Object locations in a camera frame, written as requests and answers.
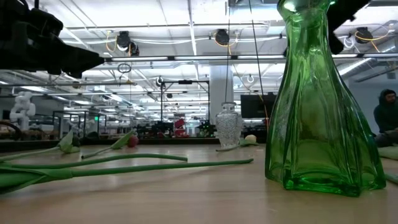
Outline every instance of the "wooden table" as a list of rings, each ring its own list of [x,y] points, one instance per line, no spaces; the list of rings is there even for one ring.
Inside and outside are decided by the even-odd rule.
[[[398,223],[398,187],[393,184],[388,183],[384,190],[365,191],[360,198],[287,191],[264,178],[264,146],[222,153],[215,152],[217,147],[139,146],[106,156],[145,152],[187,156],[190,162],[249,157],[255,161],[239,166],[155,170],[34,185],[0,196],[1,223]],[[16,162],[51,164],[77,160],[78,154],[61,156],[55,152]],[[173,162],[129,159],[81,169]],[[383,163],[385,170],[398,172],[398,162]]]

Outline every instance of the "yellow cable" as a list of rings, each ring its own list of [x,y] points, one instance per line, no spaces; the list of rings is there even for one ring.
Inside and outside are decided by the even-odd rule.
[[[380,50],[376,47],[376,45],[374,44],[374,42],[373,41],[371,41],[371,43],[372,43],[372,45],[373,45],[373,47],[377,50],[377,52],[379,52],[380,53]]]
[[[107,31],[107,33],[106,33],[106,43],[105,43],[105,46],[106,46],[106,48],[107,48],[108,51],[114,52],[114,51],[116,50],[116,44],[117,44],[116,41],[118,40],[118,37],[116,36],[116,37],[114,38],[114,49],[111,50],[111,49],[109,49],[109,47],[108,47],[109,33],[110,33],[110,31]]]
[[[384,36],[382,36],[382,37],[373,38],[373,39],[367,39],[367,38],[363,38],[363,37],[358,36],[358,35],[357,35],[358,33],[359,33],[359,31],[356,31],[356,32],[355,32],[355,37],[356,37],[356,38],[358,38],[358,39],[360,39],[360,40],[367,40],[367,41],[381,40],[381,39],[383,39],[383,38],[385,38],[385,37],[388,36],[388,32],[387,32],[387,33],[386,33]]]
[[[376,44],[374,44],[374,42],[373,41],[371,41],[371,43],[372,43],[372,45],[373,45],[373,47],[377,50],[377,52],[379,52],[380,53],[380,50],[378,49],[378,47],[376,46]],[[394,65],[391,65],[390,64],[390,62],[387,62],[389,65],[390,65],[390,67],[391,68],[393,68],[394,67]]]

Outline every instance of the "green glass vase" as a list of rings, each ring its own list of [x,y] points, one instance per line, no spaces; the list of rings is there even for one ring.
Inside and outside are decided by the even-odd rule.
[[[328,46],[332,0],[280,0],[287,62],[271,116],[266,177],[288,190],[357,197],[386,186],[366,118]]]

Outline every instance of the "pillar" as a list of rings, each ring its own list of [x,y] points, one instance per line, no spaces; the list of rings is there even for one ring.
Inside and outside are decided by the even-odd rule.
[[[215,124],[216,114],[222,111],[221,104],[234,101],[233,73],[231,66],[210,66],[210,123]]]

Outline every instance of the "textured glass vase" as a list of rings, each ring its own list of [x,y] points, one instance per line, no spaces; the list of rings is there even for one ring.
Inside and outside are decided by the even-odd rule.
[[[266,177],[289,190],[357,197],[386,180],[366,118],[328,46],[331,0],[280,0],[288,37],[284,79],[266,146]]]
[[[235,111],[236,103],[225,102],[222,112],[216,115],[216,128],[221,149],[232,149],[239,145],[242,131],[242,117]]]

